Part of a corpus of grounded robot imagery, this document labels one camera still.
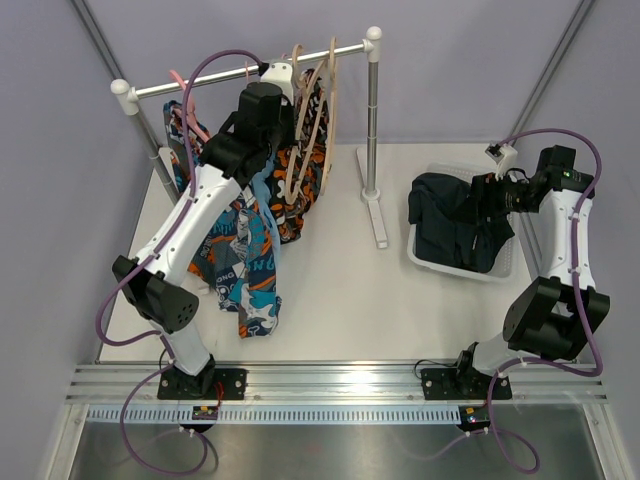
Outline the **beige hanger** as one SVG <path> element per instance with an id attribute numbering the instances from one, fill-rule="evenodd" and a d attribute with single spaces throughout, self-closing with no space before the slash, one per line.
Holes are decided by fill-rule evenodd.
<path id="1" fill-rule="evenodd" d="M 336 111 L 337 111 L 337 37 L 333 36 L 329 45 L 329 57 L 327 71 L 329 74 L 329 121 L 327 123 L 327 138 L 325 161 L 320 185 L 320 195 L 323 196 L 327 190 L 329 175 L 332 169 L 333 153 L 335 146 L 336 132 Z"/>
<path id="2" fill-rule="evenodd" d="M 314 91 L 316 81 L 320 76 L 320 69 L 325 65 L 325 61 L 321 60 L 313 69 L 313 74 L 307 76 L 304 72 L 298 73 L 299 56 L 304 50 L 301 44 L 295 44 L 292 50 L 292 66 L 294 70 L 294 84 L 298 88 L 300 107 L 298 109 L 298 119 L 296 123 L 296 140 L 297 143 L 293 145 L 290 152 L 290 158 L 287 165 L 286 178 L 285 178 L 285 201 L 287 205 L 293 205 L 298 198 L 299 192 L 302 187 L 304 175 L 307 165 L 310 159 L 310 153 L 304 149 L 302 142 L 302 133 L 304 126 L 305 114 L 309 104 L 309 100 Z M 296 160 L 298 154 L 303 154 L 303 162 L 298 170 L 298 177 L 293 179 L 294 169 L 296 166 Z"/>

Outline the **dark navy shorts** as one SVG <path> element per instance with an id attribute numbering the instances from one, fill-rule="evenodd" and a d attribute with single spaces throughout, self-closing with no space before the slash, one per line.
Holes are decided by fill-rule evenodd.
<path id="1" fill-rule="evenodd" d="M 451 175 L 426 172 L 416 177 L 408 194 L 408 221 L 415 227 L 415 256 L 431 263 L 489 272 L 503 246 L 515 236 L 507 218 L 469 224 L 451 215 L 471 185 Z"/>

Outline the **orange black camouflage shorts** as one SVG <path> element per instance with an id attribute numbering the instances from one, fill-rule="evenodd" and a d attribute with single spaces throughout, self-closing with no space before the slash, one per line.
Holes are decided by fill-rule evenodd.
<path id="1" fill-rule="evenodd" d="M 283 244 L 301 237 L 305 215 L 321 196 L 328 178 L 330 95 L 319 71 L 310 68 L 300 76 L 295 98 L 296 144 L 277 153 L 269 179 L 270 212 Z"/>

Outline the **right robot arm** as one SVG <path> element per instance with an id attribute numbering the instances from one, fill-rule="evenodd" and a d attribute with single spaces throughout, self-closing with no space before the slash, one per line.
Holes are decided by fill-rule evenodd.
<path id="1" fill-rule="evenodd" d="M 498 168 L 473 178 L 454 219 L 480 226 L 510 213 L 534 213 L 546 238 L 541 273 L 509 307 L 501 333 L 459 355 L 452 382 L 465 398 L 485 395 L 495 385 L 492 376 L 512 359 L 575 359 L 610 309 L 609 297 L 596 290 L 588 258 L 594 178 L 575 170 L 575 150 L 543 149 L 535 173 L 523 180 L 508 174 L 516 156 L 512 147 L 493 146 L 487 152 L 498 158 Z"/>

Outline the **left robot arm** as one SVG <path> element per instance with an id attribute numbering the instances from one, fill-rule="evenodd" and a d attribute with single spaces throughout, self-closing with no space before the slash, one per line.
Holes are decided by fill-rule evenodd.
<path id="1" fill-rule="evenodd" d="M 167 384 L 195 399 L 215 385 L 215 361 L 195 324 L 199 299 L 182 286 L 188 265 L 219 216 L 284 144 L 291 120 L 282 89 L 250 83 L 219 132 L 203 146 L 187 191 L 132 259 L 112 266 L 126 300 L 158 331 L 173 358 Z"/>

